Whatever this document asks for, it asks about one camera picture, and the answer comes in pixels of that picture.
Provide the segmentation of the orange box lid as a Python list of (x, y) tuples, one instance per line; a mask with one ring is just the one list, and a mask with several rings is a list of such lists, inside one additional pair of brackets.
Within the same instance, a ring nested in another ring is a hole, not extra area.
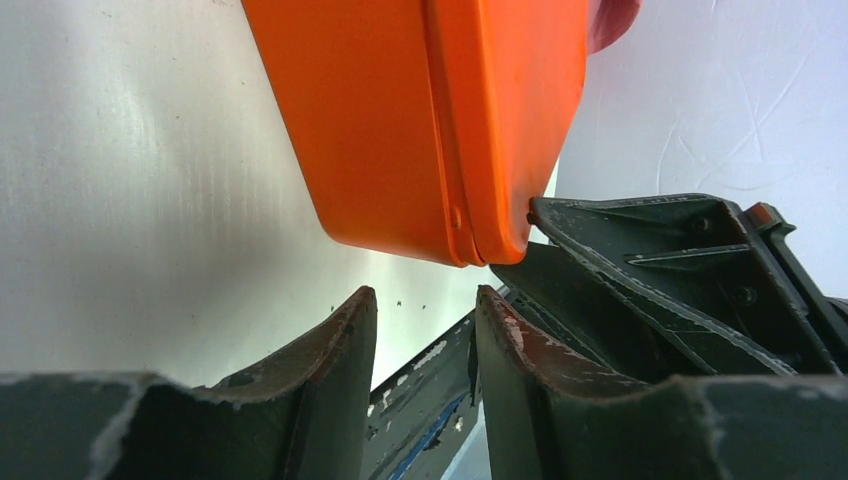
[(426, 49), (461, 265), (526, 252), (583, 91), (588, 1), (428, 1)]

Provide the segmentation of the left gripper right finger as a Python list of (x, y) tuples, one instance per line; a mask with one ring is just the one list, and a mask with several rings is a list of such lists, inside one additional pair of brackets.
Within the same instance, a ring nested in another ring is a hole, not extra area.
[(606, 368), (477, 292), (475, 332), (496, 479), (843, 479), (839, 376), (674, 376)]

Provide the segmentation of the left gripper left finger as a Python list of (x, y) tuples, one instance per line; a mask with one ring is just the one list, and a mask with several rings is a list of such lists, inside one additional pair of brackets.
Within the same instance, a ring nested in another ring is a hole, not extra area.
[(319, 325), (211, 387), (151, 372), (5, 374), (5, 479), (355, 479), (377, 302), (363, 286)]

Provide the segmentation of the orange chocolate box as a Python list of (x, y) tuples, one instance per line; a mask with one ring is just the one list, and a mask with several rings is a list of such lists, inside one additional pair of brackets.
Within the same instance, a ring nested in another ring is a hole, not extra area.
[(324, 231), (477, 265), (444, 172), (421, 1), (248, 1), (245, 14)]

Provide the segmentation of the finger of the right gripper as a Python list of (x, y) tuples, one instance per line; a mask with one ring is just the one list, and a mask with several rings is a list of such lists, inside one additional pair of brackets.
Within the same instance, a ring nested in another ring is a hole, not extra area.
[(705, 194), (536, 198), (545, 236), (494, 274), (558, 341), (635, 378), (847, 372), (847, 303), (790, 249), (772, 205)]

